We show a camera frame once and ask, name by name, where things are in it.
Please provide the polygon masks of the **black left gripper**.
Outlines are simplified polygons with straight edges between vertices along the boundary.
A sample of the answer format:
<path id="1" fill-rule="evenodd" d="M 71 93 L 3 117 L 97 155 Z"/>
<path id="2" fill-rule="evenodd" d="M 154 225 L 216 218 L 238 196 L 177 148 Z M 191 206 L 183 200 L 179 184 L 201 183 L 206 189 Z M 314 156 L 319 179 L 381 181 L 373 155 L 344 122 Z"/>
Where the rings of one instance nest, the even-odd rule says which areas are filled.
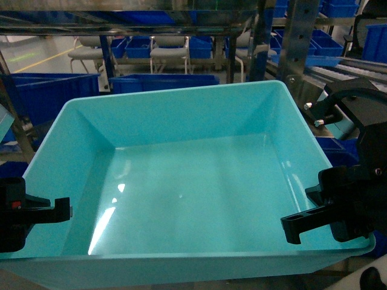
<path id="1" fill-rule="evenodd" d="M 51 201 L 26 194 L 25 179 L 1 179 L 1 252 L 23 249 L 33 224 L 53 224 L 70 220 L 73 208 L 70 198 Z"/>

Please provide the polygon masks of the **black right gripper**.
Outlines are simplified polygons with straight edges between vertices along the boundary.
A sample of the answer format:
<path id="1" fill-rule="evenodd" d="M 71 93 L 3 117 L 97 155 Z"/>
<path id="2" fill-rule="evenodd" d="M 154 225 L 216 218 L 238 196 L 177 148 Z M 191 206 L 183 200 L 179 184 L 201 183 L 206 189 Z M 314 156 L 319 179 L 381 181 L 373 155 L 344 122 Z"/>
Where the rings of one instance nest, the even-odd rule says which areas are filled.
<path id="1" fill-rule="evenodd" d="M 339 242 L 386 233 L 386 123 L 363 127 L 356 149 L 357 165 L 322 170 L 306 190 L 316 208 L 281 218 L 288 243 L 301 244 L 300 234 L 325 225 Z"/>

